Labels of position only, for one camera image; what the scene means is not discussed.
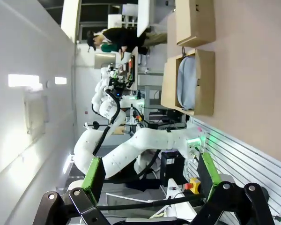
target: black jacket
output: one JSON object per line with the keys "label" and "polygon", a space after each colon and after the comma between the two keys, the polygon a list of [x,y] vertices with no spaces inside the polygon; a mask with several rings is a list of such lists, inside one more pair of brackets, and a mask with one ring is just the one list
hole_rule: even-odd
{"label": "black jacket", "polygon": [[104,31],[103,35],[113,44],[121,47],[127,46],[132,49],[136,46],[142,47],[146,39],[145,33],[143,33],[140,37],[137,37],[136,30],[126,28],[110,28]]}

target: screw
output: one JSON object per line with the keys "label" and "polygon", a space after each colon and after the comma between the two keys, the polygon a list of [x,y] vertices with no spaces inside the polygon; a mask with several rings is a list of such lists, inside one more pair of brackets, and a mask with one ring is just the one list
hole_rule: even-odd
{"label": "screw", "polygon": [[229,185],[229,184],[224,184],[224,185],[223,185],[223,188],[224,188],[225,190],[228,190],[228,189],[230,188],[230,185]]}
{"label": "screw", "polygon": [[50,194],[50,195],[48,196],[48,198],[52,200],[52,199],[55,198],[55,196],[54,196],[54,194]]}
{"label": "screw", "polygon": [[255,187],[253,185],[249,186],[250,191],[255,191]]}
{"label": "screw", "polygon": [[77,196],[77,195],[79,195],[79,194],[80,194],[80,191],[78,191],[78,190],[77,190],[77,191],[74,191],[74,195],[75,195],[75,196]]}

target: hat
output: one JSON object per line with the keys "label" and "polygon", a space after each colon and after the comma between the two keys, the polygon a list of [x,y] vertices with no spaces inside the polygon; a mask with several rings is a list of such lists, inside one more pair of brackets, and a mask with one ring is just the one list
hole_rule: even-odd
{"label": "hat", "polygon": [[96,36],[94,35],[94,32],[91,31],[91,30],[89,30],[86,35],[87,35],[87,37],[88,37],[87,43],[88,43],[88,45],[89,45],[89,48],[93,47],[93,48],[94,48],[94,51],[95,51],[95,50],[96,50],[96,46],[94,45],[94,40],[93,40],[93,38],[95,38]]}

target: open cardboard box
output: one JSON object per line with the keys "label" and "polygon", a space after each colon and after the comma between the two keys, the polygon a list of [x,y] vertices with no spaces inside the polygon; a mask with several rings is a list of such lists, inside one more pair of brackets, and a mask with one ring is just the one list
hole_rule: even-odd
{"label": "open cardboard box", "polygon": [[176,0],[177,45],[198,47],[214,42],[213,0]]}
{"label": "open cardboard box", "polygon": [[215,53],[193,49],[186,53],[186,56],[191,55],[194,55],[196,60],[197,87],[194,109],[183,110],[177,98],[177,76],[182,55],[169,58],[165,63],[161,105],[190,116],[211,116],[214,113]]}

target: person's hand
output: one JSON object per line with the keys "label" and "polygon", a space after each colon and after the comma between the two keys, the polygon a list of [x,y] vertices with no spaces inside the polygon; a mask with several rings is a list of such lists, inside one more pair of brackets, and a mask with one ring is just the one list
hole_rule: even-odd
{"label": "person's hand", "polygon": [[122,51],[125,52],[127,50],[127,46],[122,46]]}

